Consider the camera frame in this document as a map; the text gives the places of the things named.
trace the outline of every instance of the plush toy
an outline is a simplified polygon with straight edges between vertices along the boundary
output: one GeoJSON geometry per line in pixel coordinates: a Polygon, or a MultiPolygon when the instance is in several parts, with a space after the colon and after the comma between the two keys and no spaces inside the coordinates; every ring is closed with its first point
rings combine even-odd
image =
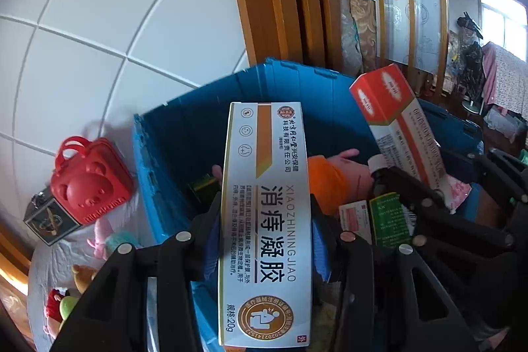
{"type": "Polygon", "coordinates": [[[84,294],[88,289],[88,285],[90,285],[93,278],[96,277],[97,269],[94,269],[89,265],[73,264],[71,271],[73,272],[73,280],[75,281],[77,289],[81,294],[84,294]]]}
{"type": "Polygon", "coordinates": [[[64,297],[61,300],[59,311],[61,313],[62,322],[59,325],[59,331],[61,330],[68,316],[70,316],[70,314],[72,313],[73,308],[75,308],[75,305],[77,304],[78,301],[79,299],[77,297],[64,297]]]}
{"type": "MultiPolygon", "coordinates": [[[[324,214],[337,216],[341,205],[368,198],[373,184],[369,167],[350,160],[359,153],[350,148],[329,158],[322,155],[308,158],[310,193],[324,214]]],[[[214,165],[212,173],[221,184],[222,168],[214,165]]]]}
{"type": "Polygon", "coordinates": [[[87,239],[87,241],[94,248],[93,256],[95,258],[107,260],[122,243],[131,243],[136,248],[139,247],[136,238],[131,233],[127,231],[116,233],[105,217],[97,219],[94,231],[96,235],[95,241],[90,239],[87,239]]]}
{"type": "Polygon", "coordinates": [[[44,306],[44,319],[46,325],[44,326],[44,332],[49,334],[54,340],[59,334],[60,325],[62,324],[62,316],[60,314],[60,303],[68,295],[65,295],[57,289],[52,289],[48,294],[48,300],[46,306],[44,306]]]}

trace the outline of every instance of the metal rivet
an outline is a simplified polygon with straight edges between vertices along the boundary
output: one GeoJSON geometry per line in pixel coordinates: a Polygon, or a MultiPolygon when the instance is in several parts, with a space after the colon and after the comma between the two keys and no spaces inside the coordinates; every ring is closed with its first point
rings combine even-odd
{"type": "Polygon", "coordinates": [[[429,208],[432,206],[432,199],[430,199],[429,197],[427,197],[426,199],[423,199],[422,200],[422,206],[424,208],[429,208]]]}
{"type": "Polygon", "coordinates": [[[356,235],[352,232],[342,232],[339,237],[342,241],[354,241],[356,240],[356,235]]]}
{"type": "Polygon", "coordinates": [[[192,237],[193,235],[189,232],[179,232],[176,235],[176,240],[177,241],[188,241],[188,240],[191,240],[192,237]]]}
{"type": "Polygon", "coordinates": [[[506,244],[506,246],[512,246],[514,243],[513,236],[511,234],[507,234],[504,238],[504,243],[506,244]]]}
{"type": "Polygon", "coordinates": [[[407,243],[402,243],[400,246],[398,246],[398,250],[403,255],[410,255],[413,253],[413,247],[411,245],[408,245],[407,243]]]}
{"type": "Polygon", "coordinates": [[[412,240],[414,246],[424,246],[427,243],[427,238],[423,234],[413,237],[412,240]]]}
{"type": "Polygon", "coordinates": [[[132,245],[130,245],[129,243],[122,243],[117,248],[117,252],[119,252],[120,254],[123,254],[123,255],[124,254],[128,254],[131,250],[132,250],[132,245]]]}

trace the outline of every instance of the gold circular seal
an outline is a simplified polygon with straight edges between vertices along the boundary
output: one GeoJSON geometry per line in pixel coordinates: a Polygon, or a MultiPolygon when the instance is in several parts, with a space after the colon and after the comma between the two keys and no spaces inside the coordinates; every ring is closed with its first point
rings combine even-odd
{"type": "Polygon", "coordinates": [[[288,120],[289,118],[295,115],[295,111],[292,107],[285,105],[277,110],[277,114],[279,115],[279,117],[288,120]]]}
{"type": "Polygon", "coordinates": [[[294,322],[294,313],[283,300],[257,296],[246,301],[238,312],[240,329],[257,340],[273,340],[286,334],[294,322]]]}

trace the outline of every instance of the red plastic handbag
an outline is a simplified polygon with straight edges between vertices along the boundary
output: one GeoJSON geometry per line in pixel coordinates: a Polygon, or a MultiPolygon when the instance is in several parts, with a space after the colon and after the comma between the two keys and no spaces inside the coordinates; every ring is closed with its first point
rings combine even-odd
{"type": "Polygon", "coordinates": [[[132,177],[106,138],[93,142],[80,136],[64,140],[55,156],[51,192],[80,224],[90,224],[128,201],[134,191],[132,177]],[[65,150],[77,154],[64,158],[65,150]]]}

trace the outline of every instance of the blue storage box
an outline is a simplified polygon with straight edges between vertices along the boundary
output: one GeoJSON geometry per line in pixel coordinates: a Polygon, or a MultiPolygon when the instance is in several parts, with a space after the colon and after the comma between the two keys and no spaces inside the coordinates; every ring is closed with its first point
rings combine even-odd
{"type": "MultiPolygon", "coordinates": [[[[379,151],[348,91],[353,81],[329,69],[269,58],[135,116],[134,157],[155,240],[161,243],[187,229],[201,210],[188,198],[187,184],[210,173],[212,165],[223,165],[231,102],[299,101],[309,156],[330,157],[355,147],[360,150],[356,160],[366,164],[379,151]]],[[[482,153],[482,131],[476,124],[429,102],[420,103],[441,147],[463,155],[482,153]]],[[[474,210],[468,212],[474,217],[474,210]]],[[[217,333],[214,281],[195,286],[194,297],[204,341],[210,350],[223,351],[213,338],[217,333]]]]}

